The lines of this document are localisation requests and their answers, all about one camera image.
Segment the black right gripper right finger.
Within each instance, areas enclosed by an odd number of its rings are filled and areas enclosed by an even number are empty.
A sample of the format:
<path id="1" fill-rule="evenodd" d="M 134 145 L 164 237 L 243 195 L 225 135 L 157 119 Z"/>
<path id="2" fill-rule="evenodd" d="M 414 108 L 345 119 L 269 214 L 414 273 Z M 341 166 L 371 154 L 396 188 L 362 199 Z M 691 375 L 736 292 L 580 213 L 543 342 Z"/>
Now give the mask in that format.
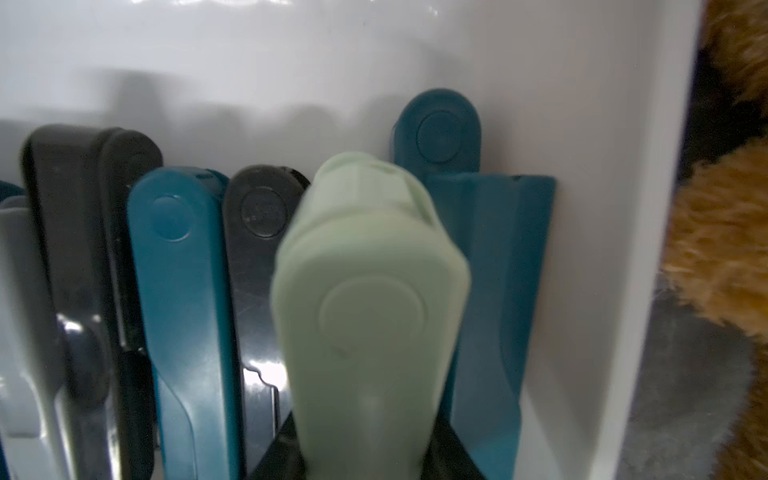
<path id="1" fill-rule="evenodd" d="M 424 457 L 423 480 L 485 480 L 449 422 L 438 415 Z"/>

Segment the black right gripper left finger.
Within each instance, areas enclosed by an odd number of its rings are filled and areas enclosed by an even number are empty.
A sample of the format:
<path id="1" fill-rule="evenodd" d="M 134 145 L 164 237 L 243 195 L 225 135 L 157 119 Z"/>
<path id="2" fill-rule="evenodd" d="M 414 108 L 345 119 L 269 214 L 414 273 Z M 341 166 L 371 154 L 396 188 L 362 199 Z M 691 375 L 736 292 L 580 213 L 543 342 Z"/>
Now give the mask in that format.
<path id="1" fill-rule="evenodd" d="M 301 454 L 293 414 L 289 414 L 248 480 L 305 480 L 306 468 Z"/>

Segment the light green pliers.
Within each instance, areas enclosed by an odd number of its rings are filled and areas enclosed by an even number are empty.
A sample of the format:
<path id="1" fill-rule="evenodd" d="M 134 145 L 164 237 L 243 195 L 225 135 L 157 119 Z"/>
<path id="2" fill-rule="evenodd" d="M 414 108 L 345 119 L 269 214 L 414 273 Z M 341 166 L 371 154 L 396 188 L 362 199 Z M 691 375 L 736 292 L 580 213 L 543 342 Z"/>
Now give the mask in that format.
<path id="1" fill-rule="evenodd" d="M 271 303 L 309 478 L 420 476 L 469 285 L 445 230 L 408 214 L 290 227 Z"/>
<path id="2" fill-rule="evenodd" d="M 298 228 L 336 214 L 393 208 L 441 230 L 425 186 L 406 169 L 364 152 L 326 160 L 302 197 L 292 224 Z"/>

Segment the dark teal pliers floor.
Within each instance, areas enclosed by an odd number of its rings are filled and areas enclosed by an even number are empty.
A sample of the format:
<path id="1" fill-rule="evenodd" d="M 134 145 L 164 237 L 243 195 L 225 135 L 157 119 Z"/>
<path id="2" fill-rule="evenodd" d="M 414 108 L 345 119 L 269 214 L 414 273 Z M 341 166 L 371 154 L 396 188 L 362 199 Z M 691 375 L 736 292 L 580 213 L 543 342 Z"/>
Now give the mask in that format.
<path id="1" fill-rule="evenodd" d="M 510 479 L 556 181 L 453 173 L 426 186 L 471 271 L 440 411 L 485 478 Z"/>

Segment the grey pliers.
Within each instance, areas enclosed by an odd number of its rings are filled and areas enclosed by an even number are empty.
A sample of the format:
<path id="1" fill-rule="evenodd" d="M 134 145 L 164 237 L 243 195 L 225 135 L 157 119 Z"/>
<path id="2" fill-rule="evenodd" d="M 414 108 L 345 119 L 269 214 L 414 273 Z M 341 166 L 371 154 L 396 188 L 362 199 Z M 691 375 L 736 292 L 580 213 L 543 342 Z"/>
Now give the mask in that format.
<path id="1" fill-rule="evenodd" d="M 1 202 L 1 438 L 13 479 L 69 479 L 63 353 L 27 199 Z"/>

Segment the black pliers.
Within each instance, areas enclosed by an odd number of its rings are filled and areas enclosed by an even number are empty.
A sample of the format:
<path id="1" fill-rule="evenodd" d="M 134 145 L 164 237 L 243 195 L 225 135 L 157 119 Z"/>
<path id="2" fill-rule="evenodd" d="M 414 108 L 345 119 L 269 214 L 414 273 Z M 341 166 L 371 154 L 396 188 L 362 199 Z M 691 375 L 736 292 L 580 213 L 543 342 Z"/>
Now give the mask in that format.
<path id="1" fill-rule="evenodd" d="M 132 187 L 163 156 L 145 134 L 52 124 L 21 166 L 44 247 L 70 395 L 78 479 L 148 479 L 154 395 L 127 222 Z"/>
<path id="2" fill-rule="evenodd" d="M 241 372 L 245 473 L 254 471 L 292 409 L 271 315 L 275 256 L 309 186 L 300 172 L 255 165 L 229 182 L 222 217 Z"/>

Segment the dark teal pliers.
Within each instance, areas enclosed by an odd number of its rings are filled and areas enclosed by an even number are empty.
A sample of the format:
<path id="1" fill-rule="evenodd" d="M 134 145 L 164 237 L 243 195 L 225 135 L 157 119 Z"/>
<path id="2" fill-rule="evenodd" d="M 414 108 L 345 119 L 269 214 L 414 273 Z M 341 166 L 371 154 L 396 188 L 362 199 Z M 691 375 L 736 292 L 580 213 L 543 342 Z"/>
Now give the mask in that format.
<path id="1" fill-rule="evenodd" d="M 435 173 L 480 170 L 482 128 L 474 105 L 461 93 L 435 88 L 403 108 L 390 138 L 391 161 L 419 179 Z"/>

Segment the white storage box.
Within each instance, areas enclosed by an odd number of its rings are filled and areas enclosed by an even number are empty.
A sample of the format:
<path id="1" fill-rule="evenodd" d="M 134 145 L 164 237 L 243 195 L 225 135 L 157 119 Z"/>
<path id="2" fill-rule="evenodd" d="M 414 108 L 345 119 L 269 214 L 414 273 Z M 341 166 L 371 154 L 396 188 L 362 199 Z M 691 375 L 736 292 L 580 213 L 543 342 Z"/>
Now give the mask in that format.
<path id="1" fill-rule="evenodd" d="M 610 479 L 642 356 L 697 1 L 5 1 L 1 176 L 49 123 L 141 131 L 170 165 L 306 175 L 385 158 L 422 91 L 464 94 L 489 172 L 557 180 L 519 479 Z"/>

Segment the brown teddy bear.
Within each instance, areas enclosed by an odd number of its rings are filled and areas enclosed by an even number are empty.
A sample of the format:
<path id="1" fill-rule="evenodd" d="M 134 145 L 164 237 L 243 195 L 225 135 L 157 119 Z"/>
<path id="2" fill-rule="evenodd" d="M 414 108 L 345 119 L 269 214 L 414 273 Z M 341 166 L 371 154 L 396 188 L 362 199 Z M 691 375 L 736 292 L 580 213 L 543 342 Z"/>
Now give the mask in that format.
<path id="1" fill-rule="evenodd" d="M 767 475 L 767 5 L 707 1 L 661 270 L 704 319 L 739 329 L 754 372 L 718 479 Z"/>

